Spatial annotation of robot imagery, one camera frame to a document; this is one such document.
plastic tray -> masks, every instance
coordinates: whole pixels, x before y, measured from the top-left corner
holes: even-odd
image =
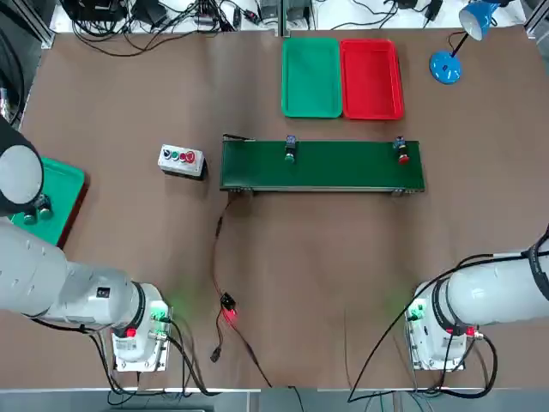
[[[284,41],[282,112],[290,118],[340,117],[340,52],[336,39]]]
[[[43,157],[44,188],[42,193],[51,200],[53,216],[50,220],[38,220],[33,225],[23,223],[23,214],[11,217],[11,221],[21,229],[45,240],[52,245],[63,246],[65,230],[69,228],[75,217],[73,210],[77,210],[77,201],[81,200],[82,188],[85,183],[85,174],[82,170],[59,161]]]
[[[401,118],[404,101],[393,42],[385,39],[343,40],[340,48],[345,117]]]

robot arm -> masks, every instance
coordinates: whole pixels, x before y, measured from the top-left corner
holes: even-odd
[[[59,248],[2,217],[32,208],[43,183],[36,149],[0,117],[0,309],[47,322],[110,326],[119,368],[165,369],[168,327],[159,319],[169,313],[158,289],[132,282],[122,270],[68,262]]]
[[[413,367],[451,371],[472,326],[549,317],[548,239],[549,229],[526,252],[493,255],[492,262],[457,270],[420,293],[406,313]]]

wire connector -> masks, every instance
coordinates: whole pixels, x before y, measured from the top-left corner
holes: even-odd
[[[232,298],[230,294],[225,292],[220,299],[221,305],[223,308],[225,308],[227,311],[234,311],[234,308],[237,305],[237,302]]]
[[[212,355],[209,357],[209,359],[215,363],[217,362],[221,357],[221,346],[218,346],[214,349],[214,352],[212,352]]]

desk lamp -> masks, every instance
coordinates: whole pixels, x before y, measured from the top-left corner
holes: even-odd
[[[452,84],[460,80],[462,76],[462,63],[456,56],[467,37],[475,40],[483,40],[490,28],[493,12],[499,7],[501,1],[485,0],[473,2],[460,11],[460,23],[465,35],[460,40],[454,51],[437,51],[431,56],[429,69],[435,79],[443,84]]]

floor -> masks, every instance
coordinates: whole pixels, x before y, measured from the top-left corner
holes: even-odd
[[[318,392],[300,389],[299,394],[305,412],[363,412],[367,401],[346,404],[348,392]],[[454,399],[441,396],[430,400],[434,412],[541,412],[546,411],[549,403],[549,391],[496,390],[485,398],[478,400]],[[421,408],[408,395],[386,395],[368,406],[370,412],[384,411],[431,411],[425,401],[420,400]],[[33,412],[100,412],[109,410],[106,392],[103,391],[70,391],[42,393],[0,393],[0,410],[12,412],[32,410]],[[270,389],[261,393],[227,393],[214,398],[194,395],[178,403],[170,399],[156,397],[137,399],[125,403],[116,409],[146,410],[204,410],[208,412],[300,412],[296,393],[289,389]]]

